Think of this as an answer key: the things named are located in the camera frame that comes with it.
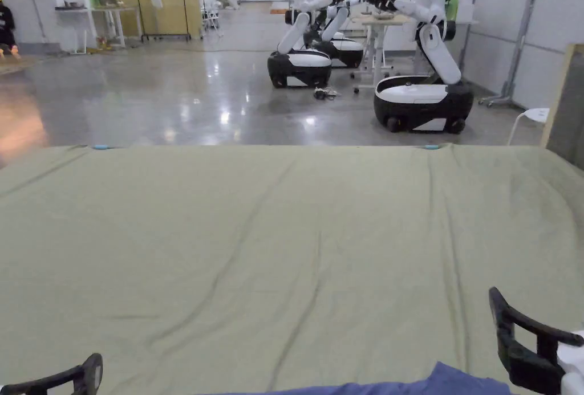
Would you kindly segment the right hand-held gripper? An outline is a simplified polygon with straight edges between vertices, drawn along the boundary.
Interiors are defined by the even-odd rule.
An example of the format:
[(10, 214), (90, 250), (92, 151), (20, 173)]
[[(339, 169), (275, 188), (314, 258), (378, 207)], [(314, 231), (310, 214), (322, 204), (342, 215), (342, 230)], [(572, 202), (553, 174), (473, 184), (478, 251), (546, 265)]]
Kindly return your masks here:
[[(583, 394), (583, 330), (568, 332), (540, 323), (489, 290), (497, 353), (510, 382), (538, 394)], [(515, 328), (536, 337), (536, 350), (522, 345)]]

